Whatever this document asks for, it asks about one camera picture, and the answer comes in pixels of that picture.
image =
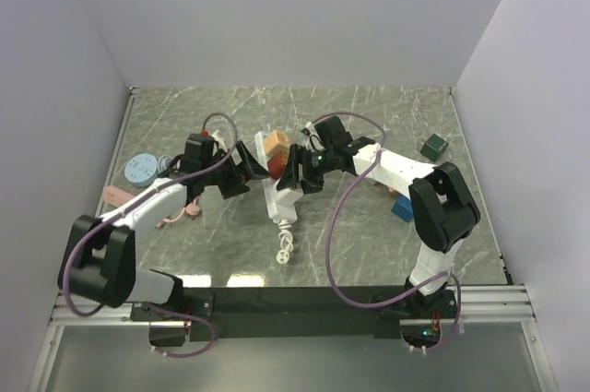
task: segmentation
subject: green block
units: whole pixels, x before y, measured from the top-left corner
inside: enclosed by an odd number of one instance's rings
[[[446,141],[444,138],[440,138],[436,134],[432,134],[429,139],[426,140],[424,146],[422,146],[420,154],[422,154],[428,160],[435,162],[441,157],[443,152],[446,151],[448,146],[448,141]]]

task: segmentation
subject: gray marble surface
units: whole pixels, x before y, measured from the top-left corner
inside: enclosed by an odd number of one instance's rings
[[[183,151],[191,132],[200,131],[204,117],[214,111],[230,114],[240,137],[254,153],[254,134],[280,129],[291,139],[314,117],[354,110],[383,124],[386,146],[416,160],[421,144],[432,133],[450,146],[441,158],[455,163],[466,178],[482,211],[480,224],[456,257],[455,271],[467,284],[505,284],[502,261],[490,221],[483,208],[466,143],[446,88],[142,88],[132,101],[111,184],[137,194],[125,179],[125,163],[134,155],[156,156]],[[365,122],[344,117],[353,136],[376,137]],[[212,121],[207,128],[222,127]],[[215,187],[201,198],[203,214],[155,229],[137,246],[142,267],[195,276],[197,285],[317,286],[327,284],[325,237],[335,204],[352,176],[333,172],[324,191],[305,196],[297,206],[299,220],[292,231],[297,252],[281,266],[277,226],[266,214],[260,182],[251,192],[223,200]],[[342,285],[402,284],[414,266],[419,237],[413,223],[391,213],[394,199],[386,188],[361,184],[345,204],[336,224],[332,264]]]

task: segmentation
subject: wooden block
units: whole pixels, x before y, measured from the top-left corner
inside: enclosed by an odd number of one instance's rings
[[[271,132],[264,141],[265,154],[267,157],[273,157],[277,152],[282,151],[289,155],[289,137],[281,131]]]
[[[278,180],[283,176],[283,173],[285,173],[285,170],[287,169],[288,158],[289,156],[282,150],[273,155],[273,157],[266,164],[268,166],[270,178]]]

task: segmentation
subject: red object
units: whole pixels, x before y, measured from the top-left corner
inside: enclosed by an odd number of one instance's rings
[[[288,158],[289,156],[281,150],[268,161],[266,165],[268,166],[268,173],[270,173],[272,179],[278,180],[283,176],[283,173],[287,169]]]

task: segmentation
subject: power strip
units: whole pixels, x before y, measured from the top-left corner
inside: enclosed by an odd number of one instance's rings
[[[256,144],[258,162],[268,170],[266,163],[269,157],[265,153],[265,138],[266,134],[259,132],[254,136],[254,142]],[[268,217],[279,228],[278,239],[280,240],[280,250],[277,253],[277,262],[284,265],[289,261],[290,253],[293,251],[293,235],[289,229],[291,228],[291,224],[297,220],[295,202],[303,196],[303,191],[299,187],[277,191],[277,183],[272,178],[266,178],[262,181],[262,187],[265,191]]]

